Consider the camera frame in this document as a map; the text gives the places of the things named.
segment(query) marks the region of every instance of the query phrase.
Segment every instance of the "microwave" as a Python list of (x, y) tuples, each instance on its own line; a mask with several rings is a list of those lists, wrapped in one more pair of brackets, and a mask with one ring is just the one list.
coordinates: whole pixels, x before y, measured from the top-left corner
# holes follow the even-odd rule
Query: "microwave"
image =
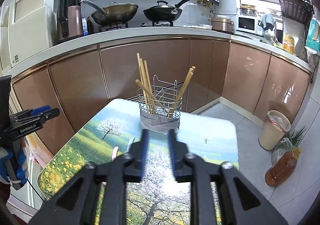
[(234, 21), (234, 30), (248, 32), (256, 35), (262, 36), (263, 29), (258, 26), (258, 17), (246, 16), (246, 15), (236, 15)]

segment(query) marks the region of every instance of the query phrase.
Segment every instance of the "wooden chopstick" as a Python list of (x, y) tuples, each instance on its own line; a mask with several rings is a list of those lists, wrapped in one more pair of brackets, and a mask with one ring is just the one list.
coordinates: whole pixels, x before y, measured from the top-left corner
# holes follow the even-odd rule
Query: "wooden chopstick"
[(186, 89), (187, 89), (187, 87), (188, 87), (188, 85), (189, 85), (190, 79), (191, 79), (192, 76), (193, 76), (194, 70), (195, 70), (195, 67), (194, 67), (194, 66), (189, 69), (189, 72), (188, 72), (188, 74), (187, 74), (187, 76), (186, 76), (186, 79), (184, 80), (184, 83), (183, 83), (180, 91), (178, 92), (177, 97), (176, 97), (175, 100), (174, 100), (174, 103), (173, 103), (173, 105), (172, 105), (172, 108), (169, 110), (170, 116), (172, 116), (172, 113), (174, 112), (175, 107), (177, 107), (180, 99), (182, 98), (184, 92), (186, 91)]
[[(141, 73), (142, 73), (142, 79), (141, 82), (144, 86), (147, 87), (147, 89), (149, 90), (149, 85), (148, 85), (148, 80), (147, 80), (147, 76), (146, 76), (146, 70), (144, 68), (144, 64), (143, 64), (143, 60), (140, 58), (140, 66), (141, 66)], [(148, 102), (148, 108), (149, 108), (149, 112), (151, 112), (151, 100), (149, 99), (150, 96), (148, 96), (148, 93), (146, 93), (147, 96), (147, 102)]]
[[(148, 87), (149, 87), (149, 91), (152, 93), (152, 88), (151, 88), (151, 83), (150, 83), (150, 77), (149, 77), (149, 71), (148, 71), (148, 65), (147, 65), (147, 61), (144, 60), (144, 70), (145, 70), (145, 73), (146, 73), (146, 77), (147, 77), (147, 83), (148, 83)], [(156, 108), (154, 107), (154, 101), (153, 100), (150, 100), (151, 102), (151, 108), (152, 108), (152, 112), (153, 114), (156, 114)]]
[(154, 95), (149, 91), (149, 89), (143, 85), (143, 83), (140, 82), (140, 80), (136, 80), (137, 85), (139, 85), (147, 94), (148, 96), (154, 100), (156, 104), (158, 104), (159, 107), (164, 108), (163, 105), (154, 97)]
[[(142, 77), (142, 68), (141, 68), (141, 61), (140, 61), (140, 54), (137, 53), (137, 58), (138, 58), (138, 66), (139, 66), (139, 72), (140, 72), (140, 79), (141, 79), (141, 82), (143, 83), (143, 77)], [(147, 107), (147, 110), (148, 112), (149, 111), (149, 107), (148, 107), (148, 101), (147, 101), (147, 94), (144, 90), (143, 91), (143, 97), (144, 97), (144, 102), (146, 103), (146, 107)]]

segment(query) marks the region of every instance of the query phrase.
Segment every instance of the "copper cabinet door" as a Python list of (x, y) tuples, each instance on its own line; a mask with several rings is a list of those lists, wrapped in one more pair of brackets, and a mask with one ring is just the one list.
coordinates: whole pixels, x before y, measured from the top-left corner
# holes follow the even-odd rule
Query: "copper cabinet door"
[(253, 113), (266, 79), (269, 61), (269, 54), (231, 43), (222, 96)]
[(55, 155), (75, 134), (63, 114), (51, 84), (48, 70), (44, 69), (13, 86), (22, 109), (34, 109), (44, 105), (58, 108), (60, 115), (44, 124), (37, 134), (46, 147)]
[(137, 53), (148, 63), (150, 80), (183, 82), (189, 69), (190, 40), (163, 40), (102, 49), (101, 61), (110, 99), (137, 95), (140, 79)]
[(229, 49), (230, 42), (228, 41), (214, 42), (211, 77), (206, 103), (212, 102), (222, 95), (228, 67)]
[(292, 123), (306, 94), (309, 78), (302, 70), (272, 56), (266, 82), (253, 114), (265, 121), (267, 112), (276, 110)]
[(51, 65), (50, 71), (76, 132), (109, 103), (98, 51)]
[(196, 69), (188, 87), (186, 112), (192, 112), (206, 104), (212, 72), (214, 41), (191, 40), (190, 64)]

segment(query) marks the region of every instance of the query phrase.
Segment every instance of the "metal utensil basket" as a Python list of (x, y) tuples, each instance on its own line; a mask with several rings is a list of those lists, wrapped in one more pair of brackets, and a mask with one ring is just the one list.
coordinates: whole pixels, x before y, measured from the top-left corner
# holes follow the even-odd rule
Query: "metal utensil basket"
[(177, 80), (174, 83), (168, 83), (154, 75), (151, 90), (158, 102), (148, 96), (145, 97), (142, 88), (137, 91), (141, 125), (159, 133), (168, 133), (170, 129), (177, 130), (180, 126), (182, 102), (182, 99), (175, 102), (179, 92)]

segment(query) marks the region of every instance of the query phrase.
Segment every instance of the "table with landscape print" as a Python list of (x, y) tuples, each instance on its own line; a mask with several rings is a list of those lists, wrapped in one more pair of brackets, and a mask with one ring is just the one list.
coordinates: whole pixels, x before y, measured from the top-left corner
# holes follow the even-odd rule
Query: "table with landscape print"
[[(98, 112), (54, 156), (38, 177), (38, 185), (49, 200), (89, 161), (110, 162), (113, 148), (118, 155), (139, 141), (139, 104), (115, 99)], [(181, 112), (177, 140), (205, 161), (220, 164), (230, 161), (238, 166), (236, 129), (228, 120)], [(215, 205), (218, 197), (212, 183)], [(96, 224), (99, 224), (101, 199)], [(216, 208), (220, 223), (219, 208)], [(171, 171), (166, 134), (149, 131), (145, 176), (141, 183), (127, 183), (128, 225), (189, 225), (190, 183), (177, 183)]]

